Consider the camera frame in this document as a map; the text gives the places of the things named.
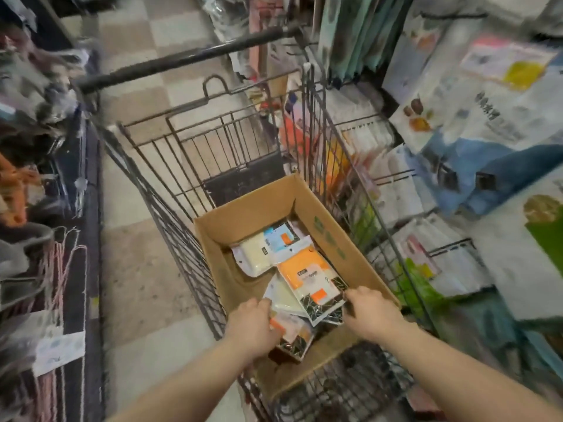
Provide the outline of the person's right hand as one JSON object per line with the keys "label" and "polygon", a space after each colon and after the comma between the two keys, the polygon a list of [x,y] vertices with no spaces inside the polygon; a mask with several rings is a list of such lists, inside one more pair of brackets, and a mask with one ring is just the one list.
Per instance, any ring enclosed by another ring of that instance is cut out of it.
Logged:
{"label": "person's right hand", "polygon": [[407,321],[398,307],[382,293],[368,288],[368,308],[363,313],[345,313],[343,324],[362,339],[388,346],[402,336],[418,331]]}

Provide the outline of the person's left hand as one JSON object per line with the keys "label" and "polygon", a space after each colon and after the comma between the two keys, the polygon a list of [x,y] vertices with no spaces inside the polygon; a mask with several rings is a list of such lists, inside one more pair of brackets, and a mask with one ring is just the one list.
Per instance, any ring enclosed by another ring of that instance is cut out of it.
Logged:
{"label": "person's left hand", "polygon": [[247,364],[267,355],[280,341],[282,332],[270,329],[270,322],[250,317],[250,300],[241,303],[228,316],[224,338],[237,357]]}

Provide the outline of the pale translucent packet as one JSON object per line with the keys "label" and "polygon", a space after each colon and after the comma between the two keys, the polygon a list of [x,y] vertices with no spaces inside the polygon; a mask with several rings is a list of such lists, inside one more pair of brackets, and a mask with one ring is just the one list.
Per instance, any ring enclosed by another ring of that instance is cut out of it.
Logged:
{"label": "pale translucent packet", "polygon": [[278,272],[272,276],[263,298],[271,301],[271,308],[276,312],[282,311],[301,318],[307,317],[306,311]]}

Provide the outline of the orange packet with geometric pattern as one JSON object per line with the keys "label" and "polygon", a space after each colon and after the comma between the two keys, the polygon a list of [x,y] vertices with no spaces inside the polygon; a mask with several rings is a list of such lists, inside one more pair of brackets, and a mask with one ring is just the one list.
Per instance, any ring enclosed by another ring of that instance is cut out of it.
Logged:
{"label": "orange packet with geometric pattern", "polygon": [[314,244],[289,249],[289,258],[277,269],[312,326],[343,324],[348,284]]}

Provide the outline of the person's left forearm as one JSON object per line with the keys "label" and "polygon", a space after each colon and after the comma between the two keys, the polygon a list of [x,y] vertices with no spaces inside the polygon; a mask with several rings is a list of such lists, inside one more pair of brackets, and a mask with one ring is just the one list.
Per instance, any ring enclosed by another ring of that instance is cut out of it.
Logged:
{"label": "person's left forearm", "polygon": [[206,422],[244,369],[279,339],[269,328],[258,341],[223,338],[108,422]]}

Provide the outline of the person's right forearm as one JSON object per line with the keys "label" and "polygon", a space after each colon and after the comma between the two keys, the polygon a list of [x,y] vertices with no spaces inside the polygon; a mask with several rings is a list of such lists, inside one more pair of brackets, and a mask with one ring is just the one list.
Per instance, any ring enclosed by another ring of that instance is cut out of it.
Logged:
{"label": "person's right forearm", "polygon": [[499,371],[409,322],[376,329],[389,350],[451,422],[563,422],[563,411]]}

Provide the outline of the small orange patterned packet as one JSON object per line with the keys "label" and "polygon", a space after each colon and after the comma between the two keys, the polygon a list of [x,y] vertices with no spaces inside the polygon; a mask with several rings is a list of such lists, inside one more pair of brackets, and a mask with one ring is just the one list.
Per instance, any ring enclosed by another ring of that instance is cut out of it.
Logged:
{"label": "small orange patterned packet", "polygon": [[276,348],[297,362],[303,360],[316,335],[307,320],[284,311],[270,312],[270,329],[283,333]]}

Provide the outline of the cream packet with blue label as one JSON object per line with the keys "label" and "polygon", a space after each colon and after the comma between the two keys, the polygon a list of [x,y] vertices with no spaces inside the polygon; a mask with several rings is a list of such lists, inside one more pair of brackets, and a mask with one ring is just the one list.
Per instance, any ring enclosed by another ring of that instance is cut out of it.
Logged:
{"label": "cream packet with blue label", "polygon": [[230,246],[238,267],[252,278],[313,245],[298,223],[282,220]]}

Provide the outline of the brown cardboard box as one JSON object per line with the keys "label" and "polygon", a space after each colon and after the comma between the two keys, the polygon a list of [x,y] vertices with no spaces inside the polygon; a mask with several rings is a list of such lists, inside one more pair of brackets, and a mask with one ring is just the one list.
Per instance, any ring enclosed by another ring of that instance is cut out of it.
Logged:
{"label": "brown cardboard box", "polygon": [[[250,298],[260,299],[269,279],[262,276],[250,280],[235,269],[233,257],[227,256],[224,249],[291,214],[295,214],[305,226],[315,244],[349,287],[366,286],[380,291],[386,299],[401,308],[397,297],[345,230],[306,182],[294,174],[194,220],[197,238],[226,314]],[[348,328],[338,326],[315,340],[300,363],[277,364],[268,357],[258,360],[254,364],[254,377],[263,396],[271,402],[358,341],[359,338]]]}

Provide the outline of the rows of white hanging packets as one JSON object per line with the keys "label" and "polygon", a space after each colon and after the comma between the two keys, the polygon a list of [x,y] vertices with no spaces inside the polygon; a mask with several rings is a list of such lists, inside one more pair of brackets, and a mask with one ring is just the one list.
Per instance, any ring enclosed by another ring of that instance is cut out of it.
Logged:
{"label": "rows of white hanging packets", "polygon": [[337,216],[350,229],[393,228],[432,212],[436,204],[423,180],[410,168],[408,152],[373,102],[356,85],[326,92],[326,107],[337,134],[326,134],[325,160],[318,168]]}

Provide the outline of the black cart seat flap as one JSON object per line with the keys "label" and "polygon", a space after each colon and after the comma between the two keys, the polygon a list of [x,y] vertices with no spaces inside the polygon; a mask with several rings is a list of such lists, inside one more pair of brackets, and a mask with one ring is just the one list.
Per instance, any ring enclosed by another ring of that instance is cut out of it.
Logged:
{"label": "black cart seat flap", "polygon": [[264,158],[205,179],[202,186],[215,207],[219,207],[283,177],[283,163],[276,158]]}

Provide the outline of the large white and green bag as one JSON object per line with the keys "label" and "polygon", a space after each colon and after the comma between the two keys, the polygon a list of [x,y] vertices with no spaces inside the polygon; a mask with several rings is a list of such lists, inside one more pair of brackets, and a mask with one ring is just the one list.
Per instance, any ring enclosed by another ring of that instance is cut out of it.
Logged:
{"label": "large white and green bag", "polygon": [[515,319],[563,319],[563,165],[469,232]]}

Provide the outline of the white shelf label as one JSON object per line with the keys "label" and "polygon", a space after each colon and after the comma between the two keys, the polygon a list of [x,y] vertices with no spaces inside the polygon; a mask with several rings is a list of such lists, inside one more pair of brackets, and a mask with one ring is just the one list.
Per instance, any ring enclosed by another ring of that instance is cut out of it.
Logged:
{"label": "white shelf label", "polygon": [[66,364],[83,358],[86,353],[86,334],[84,331],[45,337],[35,348],[35,361],[32,365],[34,377],[43,376]]}

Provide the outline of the row of teal hanging packets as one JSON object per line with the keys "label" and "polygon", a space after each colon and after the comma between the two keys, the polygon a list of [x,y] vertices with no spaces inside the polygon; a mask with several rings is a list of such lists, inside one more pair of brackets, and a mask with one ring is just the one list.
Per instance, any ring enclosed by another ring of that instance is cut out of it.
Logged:
{"label": "row of teal hanging packets", "polygon": [[313,36],[328,84],[340,88],[389,58],[413,0],[315,0]]}

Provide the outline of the rack of dark hanging goods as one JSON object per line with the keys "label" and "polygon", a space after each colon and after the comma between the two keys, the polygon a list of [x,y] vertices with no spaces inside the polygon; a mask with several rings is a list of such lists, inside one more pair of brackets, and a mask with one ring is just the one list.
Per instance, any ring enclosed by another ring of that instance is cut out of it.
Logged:
{"label": "rack of dark hanging goods", "polygon": [[[46,197],[20,227],[0,223],[0,422],[104,422],[100,321],[100,96],[86,0],[71,36],[50,0],[0,0],[0,152],[35,166]],[[34,377],[42,338],[84,331],[83,358]]]}

